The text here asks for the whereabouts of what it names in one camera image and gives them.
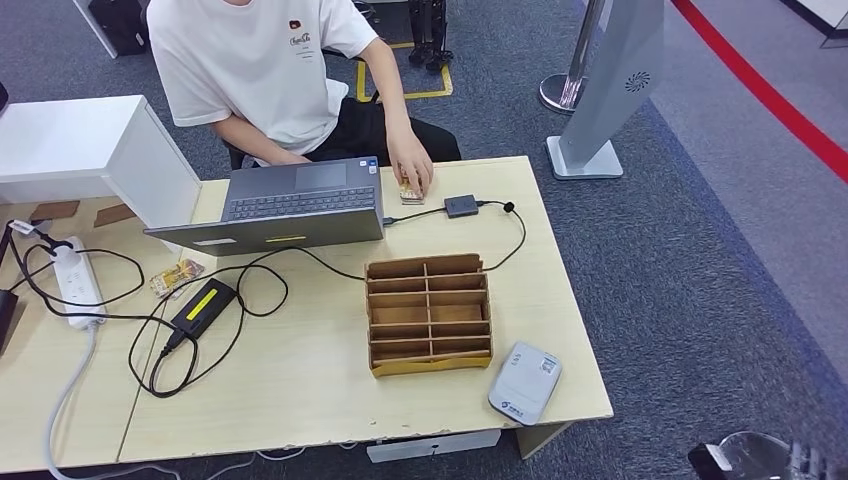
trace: yellow sticker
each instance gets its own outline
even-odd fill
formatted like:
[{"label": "yellow sticker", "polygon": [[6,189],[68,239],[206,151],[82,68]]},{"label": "yellow sticker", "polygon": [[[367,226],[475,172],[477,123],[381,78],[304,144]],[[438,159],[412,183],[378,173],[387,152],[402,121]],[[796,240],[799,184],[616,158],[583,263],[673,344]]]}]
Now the yellow sticker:
[{"label": "yellow sticker", "polygon": [[209,293],[207,293],[205,297],[203,297],[199,302],[197,302],[197,305],[195,305],[194,308],[192,308],[191,311],[188,312],[188,315],[186,315],[186,320],[194,320],[194,317],[196,317],[197,314],[200,313],[201,310],[203,310],[203,307],[205,307],[206,304],[209,303],[209,301],[212,300],[212,297],[214,297],[217,293],[218,289],[213,288],[212,290],[209,290]]},{"label": "yellow sticker", "polygon": [[269,238],[265,240],[265,243],[294,242],[297,240],[306,240],[306,237],[303,235],[289,235],[287,237]]}]

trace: red line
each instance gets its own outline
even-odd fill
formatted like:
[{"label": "red line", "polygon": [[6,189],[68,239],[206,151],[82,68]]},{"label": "red line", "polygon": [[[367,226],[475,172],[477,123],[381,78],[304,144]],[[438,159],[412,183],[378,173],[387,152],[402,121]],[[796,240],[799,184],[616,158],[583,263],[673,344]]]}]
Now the red line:
[{"label": "red line", "polygon": [[836,175],[848,183],[848,152],[831,140],[772,87],[702,14],[691,0],[671,0],[683,18],[757,99]]}]

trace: man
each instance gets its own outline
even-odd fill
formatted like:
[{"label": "man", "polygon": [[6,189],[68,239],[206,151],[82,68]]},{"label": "man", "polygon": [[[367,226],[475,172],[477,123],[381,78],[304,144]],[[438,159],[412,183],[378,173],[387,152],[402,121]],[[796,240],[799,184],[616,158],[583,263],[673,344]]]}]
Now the man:
[{"label": "man", "polygon": [[[211,125],[262,165],[376,155],[426,194],[432,161],[460,158],[409,118],[394,54],[350,0],[152,0],[147,19],[174,124]],[[383,104],[345,98],[321,48],[364,59]]]}]

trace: black pants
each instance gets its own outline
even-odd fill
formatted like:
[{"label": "black pants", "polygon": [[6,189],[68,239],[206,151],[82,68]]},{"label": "black pants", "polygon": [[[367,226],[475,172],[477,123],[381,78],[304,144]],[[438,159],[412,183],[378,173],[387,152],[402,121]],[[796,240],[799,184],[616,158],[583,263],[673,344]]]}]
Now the black pants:
[{"label": "black pants", "polygon": [[[461,160],[456,137],[443,128],[411,119],[412,131],[434,162]],[[360,103],[345,98],[339,123],[333,133],[315,151],[304,157],[313,162],[351,157],[376,156],[380,166],[389,166],[386,146],[386,114],[377,103]]]}]

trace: power strip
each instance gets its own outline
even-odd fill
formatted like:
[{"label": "power strip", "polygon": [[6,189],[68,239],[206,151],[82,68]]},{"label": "power strip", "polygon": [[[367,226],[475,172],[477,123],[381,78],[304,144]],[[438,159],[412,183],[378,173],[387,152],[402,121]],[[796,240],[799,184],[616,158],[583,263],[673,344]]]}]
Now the power strip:
[{"label": "power strip", "polygon": [[[56,281],[59,283],[62,300],[73,303],[101,303],[103,299],[100,296],[97,281],[94,279],[88,255],[77,253],[84,248],[82,242],[77,237],[69,237],[66,241],[71,243],[74,249],[71,250],[65,246],[57,248],[56,258],[53,260],[53,269],[56,271]],[[99,307],[65,305],[65,313],[103,314],[106,313],[106,308],[102,305]],[[72,327],[82,330],[92,323],[102,323],[103,319],[96,316],[71,317],[68,318],[68,322]]]}]

